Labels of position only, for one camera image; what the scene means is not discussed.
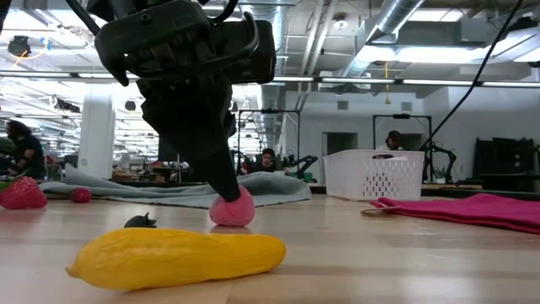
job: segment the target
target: pink cloth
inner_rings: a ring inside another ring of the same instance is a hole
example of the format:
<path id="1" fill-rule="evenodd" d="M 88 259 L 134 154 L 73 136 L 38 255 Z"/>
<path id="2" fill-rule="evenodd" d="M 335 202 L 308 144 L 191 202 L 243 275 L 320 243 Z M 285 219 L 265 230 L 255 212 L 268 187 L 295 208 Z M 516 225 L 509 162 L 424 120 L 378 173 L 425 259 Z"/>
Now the pink cloth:
<path id="1" fill-rule="evenodd" d="M 487 225 L 540 234 L 540 202 L 477 194 L 458 200 L 396 201 L 379 198 L 377 208 L 398 207 L 388 212 L 469 225 Z"/>

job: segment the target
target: strawberry toy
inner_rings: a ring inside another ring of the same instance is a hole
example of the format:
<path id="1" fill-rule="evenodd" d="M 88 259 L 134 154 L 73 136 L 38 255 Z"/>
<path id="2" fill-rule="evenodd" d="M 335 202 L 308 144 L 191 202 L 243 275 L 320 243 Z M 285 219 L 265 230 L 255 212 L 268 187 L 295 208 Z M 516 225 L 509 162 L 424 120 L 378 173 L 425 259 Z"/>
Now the strawberry toy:
<path id="1" fill-rule="evenodd" d="M 78 187 L 71 191 L 70 198 L 74 203 L 85 204 L 89 203 L 92 199 L 92 193 L 87 188 Z"/>
<path id="2" fill-rule="evenodd" d="M 0 183 L 0 205 L 5 209 L 38 209 L 47 205 L 47 197 L 33 178 L 19 176 Z"/>

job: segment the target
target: wooden table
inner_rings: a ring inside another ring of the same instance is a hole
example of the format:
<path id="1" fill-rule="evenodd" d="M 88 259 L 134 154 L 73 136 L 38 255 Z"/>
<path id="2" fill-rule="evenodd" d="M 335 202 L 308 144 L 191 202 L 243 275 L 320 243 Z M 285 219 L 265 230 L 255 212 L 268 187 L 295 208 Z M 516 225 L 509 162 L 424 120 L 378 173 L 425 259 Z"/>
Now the wooden table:
<path id="1" fill-rule="evenodd" d="M 52 201 L 44 210 L 0 210 L 0 296 L 9 304 L 540 303 L 540 236 L 362 217 L 367 207 L 315 196 L 257 209 L 244 230 L 214 230 L 206 210 L 143 204 Z M 289 252 L 270 274 L 131 293 L 65 274 L 85 242 L 147 211 L 160 227 L 280 236 Z"/>

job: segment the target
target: gray cloth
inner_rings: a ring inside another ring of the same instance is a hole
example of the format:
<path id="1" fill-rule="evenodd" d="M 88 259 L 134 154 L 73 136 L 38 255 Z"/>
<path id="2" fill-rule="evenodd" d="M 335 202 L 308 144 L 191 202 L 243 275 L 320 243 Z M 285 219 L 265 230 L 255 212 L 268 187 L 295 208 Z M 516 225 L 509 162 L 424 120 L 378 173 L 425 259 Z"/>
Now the gray cloth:
<path id="1" fill-rule="evenodd" d="M 266 206 L 297 202 L 311 198 L 307 184 L 293 177 L 258 172 L 238 177 L 240 185 L 253 195 L 255 205 Z M 69 194 L 77 187 L 86 187 L 92 196 L 141 204 L 165 204 L 204 208 L 218 197 L 208 185 L 194 187 L 129 187 L 83 174 L 66 165 L 66 182 L 44 182 L 41 190 L 52 194 Z"/>

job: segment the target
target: plastic basket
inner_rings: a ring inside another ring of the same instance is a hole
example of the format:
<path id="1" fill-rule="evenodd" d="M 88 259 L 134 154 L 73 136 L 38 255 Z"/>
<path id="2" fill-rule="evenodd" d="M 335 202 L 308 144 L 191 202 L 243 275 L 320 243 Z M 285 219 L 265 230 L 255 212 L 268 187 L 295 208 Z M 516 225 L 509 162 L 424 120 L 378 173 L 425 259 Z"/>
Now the plastic basket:
<path id="1" fill-rule="evenodd" d="M 327 195 L 418 200 L 424 152 L 347 150 L 324 158 Z"/>

